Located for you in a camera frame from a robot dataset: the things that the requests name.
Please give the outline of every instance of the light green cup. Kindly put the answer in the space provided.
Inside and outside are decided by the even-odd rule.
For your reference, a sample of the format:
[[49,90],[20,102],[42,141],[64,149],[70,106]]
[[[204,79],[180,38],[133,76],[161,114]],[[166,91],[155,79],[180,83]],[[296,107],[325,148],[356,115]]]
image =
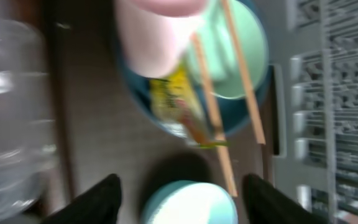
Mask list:
[[[197,33],[201,38],[209,75],[214,83],[214,94],[221,98],[238,99],[246,94],[224,11],[219,2],[210,1],[203,14],[206,24],[198,29]],[[256,90],[267,74],[267,39],[259,19],[247,6],[236,0],[229,2],[242,51],[247,60],[250,79]],[[189,46],[185,58],[191,79],[196,85],[200,85],[201,72],[194,46]]]

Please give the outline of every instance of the metal dish rack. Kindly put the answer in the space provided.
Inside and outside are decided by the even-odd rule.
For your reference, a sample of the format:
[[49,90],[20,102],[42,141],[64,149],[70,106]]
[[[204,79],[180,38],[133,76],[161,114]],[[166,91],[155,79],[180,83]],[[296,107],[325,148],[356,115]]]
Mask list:
[[358,0],[258,0],[275,65],[275,186],[331,223],[358,216]]

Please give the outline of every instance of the chopstick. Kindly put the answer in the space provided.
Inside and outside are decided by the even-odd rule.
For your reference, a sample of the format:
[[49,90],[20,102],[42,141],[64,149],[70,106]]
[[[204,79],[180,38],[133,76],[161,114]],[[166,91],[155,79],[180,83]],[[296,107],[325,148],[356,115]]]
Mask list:
[[234,25],[234,21],[230,10],[229,0],[221,0],[221,1],[223,5],[223,11],[224,11],[224,16],[226,18],[227,26],[229,27],[232,43],[234,44],[234,50],[236,52],[236,57],[241,73],[242,85],[244,87],[244,91],[246,92],[246,102],[252,120],[252,126],[254,127],[256,140],[259,144],[266,144],[264,129],[262,127],[262,120],[260,119],[258,104],[254,93],[254,87],[252,86],[252,82],[249,77],[246,58],[244,57],[244,53],[242,52],[239,38],[237,36],[236,27]]
[[[191,41],[195,46],[197,62],[201,69],[203,91],[208,108],[209,120],[214,127],[215,140],[225,141],[226,137],[223,131],[221,114],[219,112],[218,102],[216,101],[215,96],[212,94],[214,92],[213,83],[211,78],[209,77],[208,66],[206,64],[206,60],[204,58],[203,53],[203,46],[201,45],[200,38],[197,34],[194,34],[192,36]],[[226,146],[217,146],[217,150],[219,162],[223,170],[223,176],[226,183],[227,192],[229,192],[232,197],[237,197],[238,193],[236,189],[236,183],[234,181],[233,169],[231,167],[229,150]]]

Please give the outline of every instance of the bowl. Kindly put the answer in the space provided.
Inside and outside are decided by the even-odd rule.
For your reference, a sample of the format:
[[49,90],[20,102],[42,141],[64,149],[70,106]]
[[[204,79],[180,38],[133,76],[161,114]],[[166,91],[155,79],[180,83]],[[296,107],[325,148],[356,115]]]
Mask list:
[[[248,8],[250,8],[253,12],[255,12],[255,14],[257,14],[256,8],[252,3],[252,1],[240,0],[240,2],[246,5]],[[162,128],[163,130],[165,130],[170,134],[173,134],[178,137],[182,137],[177,132],[173,132],[171,129],[167,129],[167,127],[164,126],[162,123],[160,123],[159,120],[154,116],[150,108],[151,98],[149,93],[150,90],[149,80],[140,75],[137,75],[127,66],[117,35],[114,36],[113,41],[114,41],[113,46],[114,46],[114,53],[115,53],[117,66],[121,71],[124,83],[128,88],[129,93],[134,99],[136,105],[157,126],[159,126],[160,128]],[[255,91],[255,96],[259,106],[264,102],[264,99],[267,95],[270,86],[271,76],[272,76],[272,67],[269,67],[267,69],[266,76],[261,82],[261,85]],[[195,92],[198,95],[200,99],[200,103],[203,106],[204,110],[207,111],[206,101],[202,89],[199,86],[196,86]],[[217,98],[217,100],[221,112],[224,132],[227,136],[234,134],[235,132],[237,132],[238,130],[240,130],[242,127],[244,127],[249,123],[250,116],[247,109],[247,105],[243,98],[236,99],[236,100]]]
[[141,223],[237,224],[238,217],[233,199],[220,186],[180,180],[151,196]]
[[[251,82],[254,89],[258,89],[265,79],[268,67],[269,53],[265,32],[258,17],[249,7],[236,0],[229,0],[229,3]],[[246,94],[220,1],[210,1],[202,18],[205,24],[197,33],[214,84],[214,94],[226,99],[243,98]],[[200,86],[201,71],[192,44],[188,47],[185,58],[193,83]]]

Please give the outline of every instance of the pair of chopsticks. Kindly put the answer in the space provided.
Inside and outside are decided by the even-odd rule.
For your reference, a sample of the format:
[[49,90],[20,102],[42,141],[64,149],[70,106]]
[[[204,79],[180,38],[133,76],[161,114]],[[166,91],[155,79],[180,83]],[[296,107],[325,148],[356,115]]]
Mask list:
[[[259,116],[258,104],[255,98],[254,87],[252,86],[251,79],[249,77],[249,71],[247,67],[247,62],[242,52],[239,38],[237,36],[236,27],[231,15],[229,0],[221,0],[224,10],[224,15],[226,18],[227,25],[229,27],[232,43],[234,44],[234,49],[236,52],[237,61],[239,63],[240,73],[242,77],[242,84],[246,92],[246,102],[247,107],[251,116],[252,125],[254,127],[254,132],[256,135],[257,142],[259,144],[266,144],[264,130],[262,127],[262,121]],[[225,141],[226,137],[223,131],[223,124],[221,115],[219,112],[218,102],[213,96],[213,83],[209,77],[208,66],[204,57],[204,50],[201,45],[200,37],[197,34],[194,34],[191,39],[193,45],[195,46],[196,56],[198,65],[201,69],[201,79],[203,81],[203,91],[206,98],[206,103],[209,112],[209,120],[214,127],[215,140]],[[227,191],[233,197],[237,197],[236,183],[234,181],[233,169],[231,167],[231,160],[228,148],[226,146],[218,146],[218,156],[219,161],[223,170],[224,179],[227,186]]]

